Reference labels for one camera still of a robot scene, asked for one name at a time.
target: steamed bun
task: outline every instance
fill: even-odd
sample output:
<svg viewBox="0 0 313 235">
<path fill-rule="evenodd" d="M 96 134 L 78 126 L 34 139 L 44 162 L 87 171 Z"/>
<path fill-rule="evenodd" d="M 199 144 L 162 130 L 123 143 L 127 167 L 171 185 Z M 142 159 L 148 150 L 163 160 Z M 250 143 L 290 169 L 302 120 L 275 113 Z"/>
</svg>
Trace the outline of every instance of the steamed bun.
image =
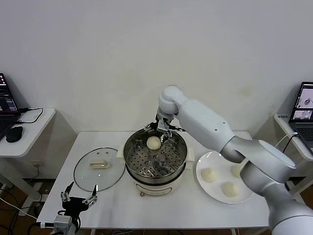
<svg viewBox="0 0 313 235">
<path fill-rule="evenodd" d="M 226 182 L 222 184 L 222 190 L 227 197 L 239 196 L 239 188 L 233 182 Z"/>
<path fill-rule="evenodd" d="M 162 143 L 159 137 L 151 136 L 147 140 L 147 147 L 151 150 L 156 150 L 161 147 Z"/>
<path fill-rule="evenodd" d="M 217 180 L 217 172 L 211 168 L 206 168 L 201 171 L 202 178 L 208 182 L 214 182 Z"/>
</svg>

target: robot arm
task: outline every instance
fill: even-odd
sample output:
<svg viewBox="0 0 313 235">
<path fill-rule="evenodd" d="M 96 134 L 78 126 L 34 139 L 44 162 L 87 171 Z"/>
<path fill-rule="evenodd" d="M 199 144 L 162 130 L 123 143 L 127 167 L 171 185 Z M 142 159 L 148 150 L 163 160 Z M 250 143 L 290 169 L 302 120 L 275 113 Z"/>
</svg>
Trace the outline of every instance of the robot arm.
<svg viewBox="0 0 313 235">
<path fill-rule="evenodd" d="M 221 153 L 234 163 L 245 158 L 249 160 L 241 171 L 241 178 L 248 188 L 265 197 L 273 235 L 312 233 L 313 211 L 297 203 L 284 186 L 296 169 L 285 154 L 265 141 L 235 136 L 221 116 L 200 102 L 188 99 L 177 87 L 170 86 L 159 96 L 157 130 L 167 133 L 174 117 L 204 147 Z"/>
</svg>

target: pot lid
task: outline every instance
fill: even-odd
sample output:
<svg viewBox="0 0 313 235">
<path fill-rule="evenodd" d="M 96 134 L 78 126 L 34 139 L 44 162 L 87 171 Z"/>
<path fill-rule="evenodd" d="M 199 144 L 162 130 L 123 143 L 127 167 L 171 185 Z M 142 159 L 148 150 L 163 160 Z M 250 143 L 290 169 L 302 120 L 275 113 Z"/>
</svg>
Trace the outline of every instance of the pot lid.
<svg viewBox="0 0 313 235">
<path fill-rule="evenodd" d="M 98 191 L 112 187 L 125 170 L 125 163 L 116 155 L 116 149 L 98 148 L 83 156 L 74 170 L 77 186 L 89 192 L 95 185 L 98 185 Z"/>
</svg>

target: white table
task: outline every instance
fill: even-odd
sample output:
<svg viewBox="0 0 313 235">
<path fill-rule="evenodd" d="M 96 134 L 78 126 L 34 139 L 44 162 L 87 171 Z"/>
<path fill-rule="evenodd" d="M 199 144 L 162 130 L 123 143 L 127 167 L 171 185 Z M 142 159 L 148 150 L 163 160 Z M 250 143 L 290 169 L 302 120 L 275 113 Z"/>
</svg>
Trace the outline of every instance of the white table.
<svg viewBox="0 0 313 235">
<path fill-rule="evenodd" d="M 289 115 L 275 114 L 274 120 L 277 122 L 279 127 L 284 131 L 285 134 L 293 133 L 294 130 L 289 125 Z M 305 164 L 307 161 L 313 161 L 312 153 L 307 149 L 304 143 L 299 137 L 294 137 L 291 143 L 295 146 L 297 151 L 303 157 L 304 161 L 301 164 Z M 304 203 L 300 193 L 307 189 L 313 184 L 313 172 L 310 173 L 306 178 L 300 181 L 296 186 L 294 186 L 292 181 L 287 181 L 287 185 L 290 188 L 290 194 L 293 195 L 297 201 Z"/>
<path fill-rule="evenodd" d="M 20 120 L 27 122 L 33 121 L 37 118 L 40 112 L 41 110 L 28 111 L 21 115 Z M 48 125 L 54 114 L 55 109 L 44 108 L 42 115 L 35 123 L 14 125 L 23 127 L 22 138 L 19 141 L 8 143 L 5 137 L 0 140 L 0 174 L 28 195 L 28 198 L 23 204 L 23 207 L 29 207 L 33 201 L 40 200 L 41 195 L 37 191 L 40 189 L 42 183 L 37 182 L 32 188 L 22 179 L 22 176 L 4 158 L 21 158 L 25 156 L 35 141 L 38 139 L 44 128 Z"/>
<path fill-rule="evenodd" d="M 54 222 L 62 210 L 60 192 L 73 181 L 73 171 L 86 153 L 100 147 L 118 149 L 132 132 L 81 132 L 45 202 L 38 222 Z M 188 146 L 194 148 L 197 161 L 209 150 L 187 133 L 180 133 Z M 250 139 L 247 132 L 236 132 Z M 241 204 L 229 205 L 210 197 L 200 187 L 194 170 L 183 173 L 181 185 L 173 193 L 161 197 L 139 196 L 127 171 L 111 188 L 98 192 L 97 203 L 80 214 L 82 228 L 121 229 L 212 229 L 267 227 L 268 206 L 256 194 Z M 70 196 L 88 197 L 75 184 Z"/>
</svg>

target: black mouse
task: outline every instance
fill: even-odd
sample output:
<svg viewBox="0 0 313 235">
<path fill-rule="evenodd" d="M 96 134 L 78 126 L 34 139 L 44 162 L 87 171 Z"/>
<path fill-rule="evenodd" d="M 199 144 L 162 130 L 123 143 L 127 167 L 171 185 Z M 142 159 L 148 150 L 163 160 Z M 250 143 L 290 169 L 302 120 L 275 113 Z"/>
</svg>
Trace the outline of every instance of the black mouse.
<svg viewBox="0 0 313 235">
<path fill-rule="evenodd" d="M 6 141 L 8 141 L 9 143 L 18 141 L 22 137 L 22 131 L 23 131 L 22 126 L 17 126 L 9 129 L 5 135 Z"/>
</svg>

